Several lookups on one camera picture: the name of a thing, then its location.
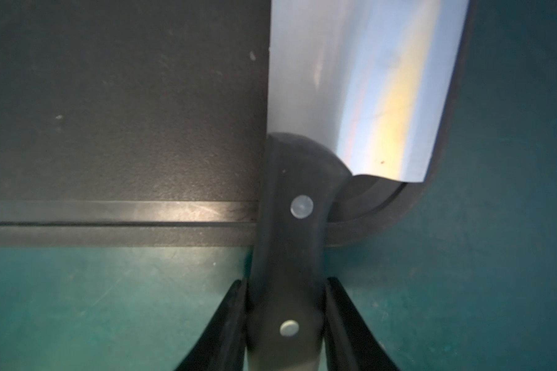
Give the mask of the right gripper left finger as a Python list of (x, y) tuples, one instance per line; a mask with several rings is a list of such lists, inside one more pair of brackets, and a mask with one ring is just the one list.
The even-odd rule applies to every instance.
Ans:
[(247, 281), (234, 281), (201, 337), (176, 371), (244, 369), (246, 294)]

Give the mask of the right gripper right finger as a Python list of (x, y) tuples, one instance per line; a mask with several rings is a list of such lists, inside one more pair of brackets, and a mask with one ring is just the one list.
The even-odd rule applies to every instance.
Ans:
[(324, 343), (329, 371), (399, 371), (337, 278), (328, 278)]

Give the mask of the cleaver knife black handle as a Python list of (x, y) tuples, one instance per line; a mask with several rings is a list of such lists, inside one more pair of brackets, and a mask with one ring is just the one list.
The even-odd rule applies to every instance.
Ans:
[(248, 366), (326, 354), (330, 209), (356, 175), (422, 182), (467, 1), (274, 1), (267, 149), (248, 278)]

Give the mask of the black cutting board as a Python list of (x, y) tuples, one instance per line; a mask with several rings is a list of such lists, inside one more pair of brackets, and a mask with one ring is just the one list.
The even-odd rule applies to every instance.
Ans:
[[(0, 247), (248, 246), (274, 1), (0, 1)], [(356, 175), (326, 242), (382, 232), (442, 157), (470, 4), (425, 179)]]

